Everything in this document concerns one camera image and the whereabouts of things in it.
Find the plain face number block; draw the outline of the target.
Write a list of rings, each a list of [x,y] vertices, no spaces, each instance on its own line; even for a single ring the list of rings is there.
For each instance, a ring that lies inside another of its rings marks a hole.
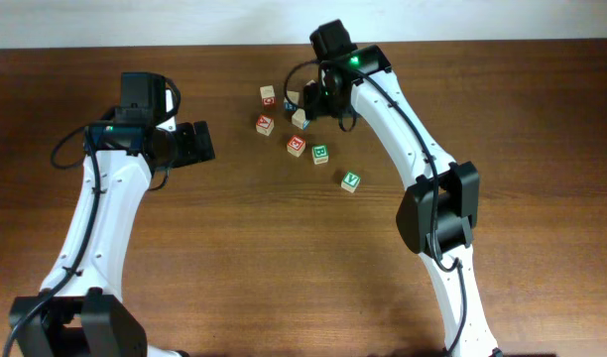
[[[309,125],[309,120],[306,118],[305,111],[303,109],[298,109],[295,111],[291,118],[291,122],[301,130],[305,130]]]

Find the green letter B block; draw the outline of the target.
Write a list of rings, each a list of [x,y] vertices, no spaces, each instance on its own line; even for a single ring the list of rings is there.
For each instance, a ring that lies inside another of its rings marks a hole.
[[[311,149],[312,160],[315,165],[327,163],[329,160],[329,153],[326,145],[316,145]]]

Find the green letter V block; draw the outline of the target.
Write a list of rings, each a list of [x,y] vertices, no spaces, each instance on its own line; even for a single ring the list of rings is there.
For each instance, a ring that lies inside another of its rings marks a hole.
[[[361,176],[354,172],[348,171],[341,181],[341,187],[351,193],[354,193],[359,186]]]

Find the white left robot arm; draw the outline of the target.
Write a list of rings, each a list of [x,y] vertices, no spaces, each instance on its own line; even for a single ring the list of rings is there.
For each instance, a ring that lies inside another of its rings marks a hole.
[[[177,123],[182,95],[168,77],[124,72],[120,102],[83,137],[81,191],[58,258],[34,296],[16,297],[2,349],[25,356],[174,356],[151,345],[125,307],[122,278],[139,205],[155,174],[215,157],[204,121]]]

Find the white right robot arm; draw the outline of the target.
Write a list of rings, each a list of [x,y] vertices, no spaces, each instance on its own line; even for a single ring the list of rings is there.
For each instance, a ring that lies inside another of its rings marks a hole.
[[[364,119],[392,159],[404,186],[396,224],[423,261],[444,326],[447,356],[499,356],[473,268],[480,176],[458,163],[430,135],[400,87],[382,50],[358,48],[339,20],[309,36],[318,67],[303,90],[309,119]]]

